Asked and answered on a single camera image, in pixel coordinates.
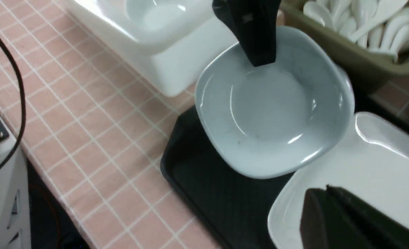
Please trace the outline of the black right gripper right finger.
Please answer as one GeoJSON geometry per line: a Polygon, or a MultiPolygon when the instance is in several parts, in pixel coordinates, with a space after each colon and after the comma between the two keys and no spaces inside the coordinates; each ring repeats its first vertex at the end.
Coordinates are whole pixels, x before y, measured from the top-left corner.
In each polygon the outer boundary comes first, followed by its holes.
{"type": "Polygon", "coordinates": [[[409,229],[345,188],[305,192],[300,237],[304,249],[409,249],[409,229]]]}

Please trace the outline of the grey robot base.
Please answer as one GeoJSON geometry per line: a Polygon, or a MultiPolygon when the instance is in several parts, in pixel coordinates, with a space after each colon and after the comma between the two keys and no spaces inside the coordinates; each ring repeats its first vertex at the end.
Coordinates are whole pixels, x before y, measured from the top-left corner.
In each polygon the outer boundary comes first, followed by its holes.
{"type": "MultiPolygon", "coordinates": [[[[0,116],[0,163],[16,137],[0,116]]],[[[0,249],[30,249],[31,229],[26,158],[17,148],[0,170],[0,249]]]]}

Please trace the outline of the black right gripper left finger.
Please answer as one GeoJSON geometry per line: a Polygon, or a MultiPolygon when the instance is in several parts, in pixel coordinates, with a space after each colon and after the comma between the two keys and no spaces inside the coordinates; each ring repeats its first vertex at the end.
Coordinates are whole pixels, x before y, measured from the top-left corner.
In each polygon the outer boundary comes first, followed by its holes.
{"type": "Polygon", "coordinates": [[[215,16],[235,35],[253,66],[276,61],[280,0],[214,0],[215,16]]]}

